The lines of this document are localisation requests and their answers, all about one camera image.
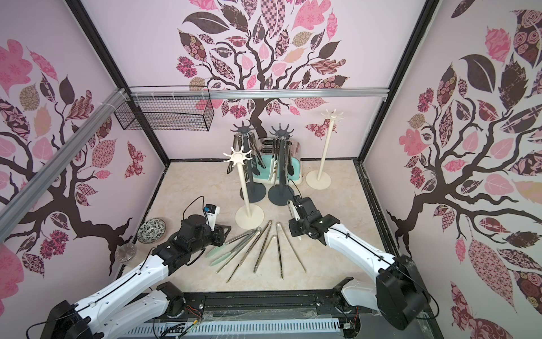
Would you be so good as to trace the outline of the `grey utensil rack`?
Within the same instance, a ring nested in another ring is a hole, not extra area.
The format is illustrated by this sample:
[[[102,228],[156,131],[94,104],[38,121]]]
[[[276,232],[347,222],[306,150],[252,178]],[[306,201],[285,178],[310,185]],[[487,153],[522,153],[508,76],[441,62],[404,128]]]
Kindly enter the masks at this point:
[[[293,129],[289,131],[289,124],[285,128],[282,127],[282,124],[279,124],[278,129],[272,127],[272,135],[275,137],[275,140],[278,142],[278,164],[277,164],[277,174],[279,179],[279,184],[275,184],[268,191],[268,198],[272,204],[275,206],[286,206],[288,200],[293,196],[293,190],[291,186],[288,185],[288,159],[289,157],[289,139],[293,133]]]

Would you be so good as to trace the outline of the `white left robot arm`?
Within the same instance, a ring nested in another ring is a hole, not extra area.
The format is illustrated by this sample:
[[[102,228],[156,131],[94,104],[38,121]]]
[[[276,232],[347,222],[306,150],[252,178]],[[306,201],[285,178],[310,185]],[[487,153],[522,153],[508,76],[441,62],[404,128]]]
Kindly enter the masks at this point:
[[[181,315],[184,293],[168,277],[194,264],[207,247],[225,243],[231,227],[215,221],[215,216],[183,219],[176,233],[125,276],[74,304],[60,302],[49,312],[42,338],[119,338],[153,318]]]

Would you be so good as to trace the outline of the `grey utensil rack stand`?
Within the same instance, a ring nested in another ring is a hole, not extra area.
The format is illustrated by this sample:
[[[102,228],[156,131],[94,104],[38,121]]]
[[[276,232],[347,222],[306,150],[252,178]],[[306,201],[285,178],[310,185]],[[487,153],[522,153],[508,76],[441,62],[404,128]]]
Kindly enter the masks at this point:
[[[250,122],[245,123],[245,121],[242,121],[239,126],[234,125],[234,128],[231,131],[234,133],[232,147],[236,151],[240,151],[238,147],[238,143],[237,143],[238,135],[243,134],[243,135],[248,136],[250,132],[254,132],[255,137],[256,137],[255,128],[252,127]],[[253,166],[251,162],[253,159],[253,156],[251,154],[251,150],[248,152],[249,152],[248,156],[251,157],[251,159],[245,162],[244,176],[245,176],[245,180],[248,187],[249,200],[251,203],[256,203],[265,198],[267,189],[265,188],[264,184],[261,184],[255,180],[256,175],[254,175],[252,172]]]

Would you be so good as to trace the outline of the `green silicone tip tongs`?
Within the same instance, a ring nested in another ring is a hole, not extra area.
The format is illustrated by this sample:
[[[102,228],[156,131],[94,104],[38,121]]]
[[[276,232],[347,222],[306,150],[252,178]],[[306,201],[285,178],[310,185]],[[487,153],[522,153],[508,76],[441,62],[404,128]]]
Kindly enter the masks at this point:
[[[245,231],[244,233],[231,238],[231,240],[227,240],[222,246],[212,249],[206,256],[211,259],[210,266],[213,267],[227,261],[227,259],[237,253],[241,247],[246,245],[253,236],[257,235],[259,231],[261,231],[260,227]]]

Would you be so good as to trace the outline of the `black nylon tongs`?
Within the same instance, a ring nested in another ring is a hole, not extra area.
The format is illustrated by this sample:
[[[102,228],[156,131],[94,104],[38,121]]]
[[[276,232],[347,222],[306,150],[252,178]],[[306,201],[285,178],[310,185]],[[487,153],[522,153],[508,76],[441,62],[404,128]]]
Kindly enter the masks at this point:
[[[293,181],[299,180],[301,165],[298,159],[299,143],[295,140],[288,140],[287,147],[287,176]]]

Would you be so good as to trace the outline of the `steel tongs white tips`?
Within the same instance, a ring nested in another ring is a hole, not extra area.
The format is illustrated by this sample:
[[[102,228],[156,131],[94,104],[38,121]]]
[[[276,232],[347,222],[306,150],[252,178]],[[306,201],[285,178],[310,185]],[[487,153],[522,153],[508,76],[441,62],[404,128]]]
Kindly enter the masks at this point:
[[[271,144],[271,161],[270,161],[270,183],[271,185],[276,184],[277,180],[277,166],[278,166],[278,138],[272,139]]]

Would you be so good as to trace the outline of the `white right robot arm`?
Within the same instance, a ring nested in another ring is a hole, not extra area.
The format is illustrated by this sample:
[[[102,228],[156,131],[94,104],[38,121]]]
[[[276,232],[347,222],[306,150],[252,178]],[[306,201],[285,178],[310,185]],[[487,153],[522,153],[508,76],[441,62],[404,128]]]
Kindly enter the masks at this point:
[[[348,258],[371,279],[365,283],[347,277],[334,287],[339,309],[370,309],[394,328],[405,330],[413,320],[428,321],[421,313],[432,297],[413,260],[381,251],[351,232],[330,214],[322,215],[309,197],[287,202],[291,236],[306,235]]]

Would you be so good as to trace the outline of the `cream utensil rack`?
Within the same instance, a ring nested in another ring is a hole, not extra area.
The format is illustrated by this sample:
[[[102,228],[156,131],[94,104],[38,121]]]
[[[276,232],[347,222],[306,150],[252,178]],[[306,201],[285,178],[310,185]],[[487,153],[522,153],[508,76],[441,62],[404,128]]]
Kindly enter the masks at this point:
[[[337,110],[326,111],[323,114],[324,121],[327,121],[327,124],[321,125],[321,131],[325,132],[325,142],[323,146],[323,152],[320,157],[320,165],[318,170],[313,170],[306,175],[306,183],[310,188],[315,190],[324,190],[331,185],[330,175],[324,171],[325,161],[327,158],[327,152],[330,146],[330,140],[335,130],[335,125],[338,121],[344,119],[343,112],[337,112]]]
[[[260,227],[265,216],[263,209],[259,205],[251,203],[248,197],[248,187],[244,176],[245,162],[251,159],[251,157],[248,157],[248,154],[249,152],[236,151],[233,147],[231,147],[230,153],[224,153],[228,157],[228,161],[237,168],[239,175],[244,206],[237,210],[235,221],[244,230],[252,230]]]

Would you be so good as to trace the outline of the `black silicone tip tongs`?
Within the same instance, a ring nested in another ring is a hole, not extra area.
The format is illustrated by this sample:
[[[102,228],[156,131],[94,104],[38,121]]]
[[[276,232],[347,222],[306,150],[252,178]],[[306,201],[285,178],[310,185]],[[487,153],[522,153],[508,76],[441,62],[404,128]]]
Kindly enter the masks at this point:
[[[261,153],[261,144],[255,137],[254,132],[250,132],[248,134],[248,141],[251,147],[251,154],[253,156],[251,161],[253,166],[252,172],[254,175],[261,175],[262,171],[267,169]]]

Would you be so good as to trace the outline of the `white handled tongs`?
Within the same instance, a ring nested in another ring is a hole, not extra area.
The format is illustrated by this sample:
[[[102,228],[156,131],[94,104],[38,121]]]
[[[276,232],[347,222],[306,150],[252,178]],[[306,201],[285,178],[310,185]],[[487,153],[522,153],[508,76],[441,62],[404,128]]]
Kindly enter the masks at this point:
[[[296,210],[293,200],[288,200],[287,206],[292,218],[289,220],[289,231],[292,237],[300,237],[303,232],[301,229],[300,216]]]

